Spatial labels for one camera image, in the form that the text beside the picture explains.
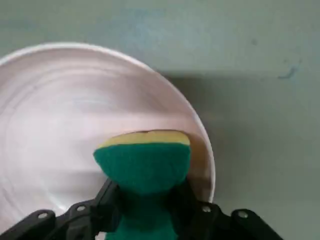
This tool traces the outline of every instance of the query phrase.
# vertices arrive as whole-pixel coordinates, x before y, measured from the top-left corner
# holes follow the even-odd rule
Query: sponge
[[[170,130],[124,134],[109,139],[93,155],[123,196],[121,222],[106,239],[177,239],[165,199],[187,176],[187,135]]]

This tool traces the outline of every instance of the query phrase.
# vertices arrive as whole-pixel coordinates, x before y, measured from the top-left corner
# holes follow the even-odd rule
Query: yellow sponge layer
[[[110,138],[99,148],[120,144],[177,143],[190,145],[186,134],[174,130],[156,130],[148,132],[133,132]]]

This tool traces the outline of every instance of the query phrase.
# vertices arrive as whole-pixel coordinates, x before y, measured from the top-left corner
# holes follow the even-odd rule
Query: white plate
[[[0,232],[38,209],[57,215],[98,193],[95,148],[154,129],[191,138],[189,176],[212,201],[215,165],[189,102],[164,77],[120,52],[81,43],[24,48],[0,60]]]

